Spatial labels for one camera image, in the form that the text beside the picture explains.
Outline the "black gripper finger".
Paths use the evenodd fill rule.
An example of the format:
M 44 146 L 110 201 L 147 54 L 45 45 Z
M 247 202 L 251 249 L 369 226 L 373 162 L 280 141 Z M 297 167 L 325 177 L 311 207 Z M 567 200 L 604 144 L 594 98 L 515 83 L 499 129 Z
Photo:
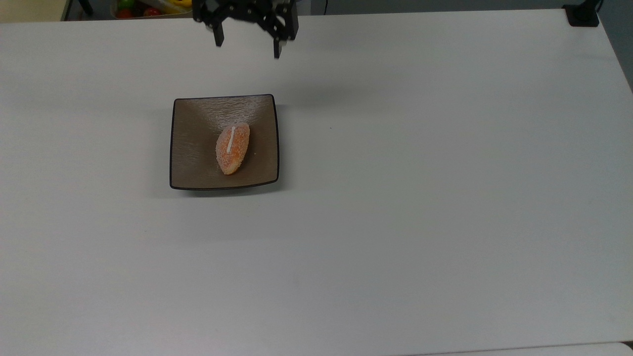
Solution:
M 268 32 L 273 38 L 274 58 L 279 59 L 282 47 L 294 41 L 299 30 L 296 0 L 271 0 L 271 9 L 266 15 Z
M 192 18 L 197 23 L 204 23 L 212 32 L 215 45 L 222 47 L 225 40 L 223 22 L 233 13 L 230 0 L 193 0 Z

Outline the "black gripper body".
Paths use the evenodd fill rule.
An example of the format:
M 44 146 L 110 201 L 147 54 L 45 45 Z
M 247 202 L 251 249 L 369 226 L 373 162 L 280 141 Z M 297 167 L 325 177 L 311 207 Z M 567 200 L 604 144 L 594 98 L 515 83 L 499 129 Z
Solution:
M 225 0 L 224 6 L 233 19 L 258 25 L 276 25 L 272 0 Z

